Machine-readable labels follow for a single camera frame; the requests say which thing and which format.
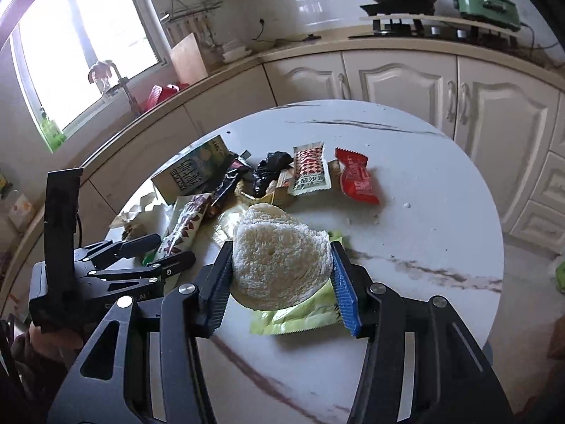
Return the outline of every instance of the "bright window pane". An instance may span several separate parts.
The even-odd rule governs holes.
[[[157,59],[132,0],[77,0],[98,60],[112,60],[133,78]],[[68,0],[36,0],[20,22],[29,74],[47,115],[63,129],[100,98]],[[112,84],[117,83],[115,76]]]

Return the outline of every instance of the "metal screw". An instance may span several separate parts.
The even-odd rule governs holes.
[[[382,295],[383,293],[385,293],[386,287],[383,284],[376,283],[376,284],[371,284],[369,290],[371,291],[371,293],[374,293],[375,295]]]
[[[194,284],[183,284],[179,287],[179,293],[183,295],[190,295],[195,290],[196,286]]]
[[[446,307],[447,300],[442,296],[433,297],[432,303],[436,307]]]
[[[118,299],[118,307],[128,307],[133,303],[133,298],[129,295],[122,296]]]

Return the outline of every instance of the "cardboard box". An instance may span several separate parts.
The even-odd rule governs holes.
[[[170,205],[178,196],[197,193],[202,185],[217,175],[228,157],[230,153],[221,136],[217,135],[174,161],[151,181]]]

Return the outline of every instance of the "brown sleeve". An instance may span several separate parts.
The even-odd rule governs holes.
[[[67,369],[63,364],[38,354],[29,342],[29,332],[14,340],[12,356],[28,399],[35,411],[45,420],[67,375]]]

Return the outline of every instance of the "cabinet handle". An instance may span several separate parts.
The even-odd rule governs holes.
[[[456,84],[454,81],[447,82],[447,120],[452,123],[456,119]]]
[[[340,80],[341,98],[343,98],[343,100],[351,100],[351,91],[345,80],[345,75],[340,73],[337,78]]]
[[[461,85],[461,100],[463,103],[461,104],[461,116],[459,117],[459,122],[465,125],[469,121],[469,117],[467,116],[467,109],[469,107],[469,85],[467,83],[463,83]]]

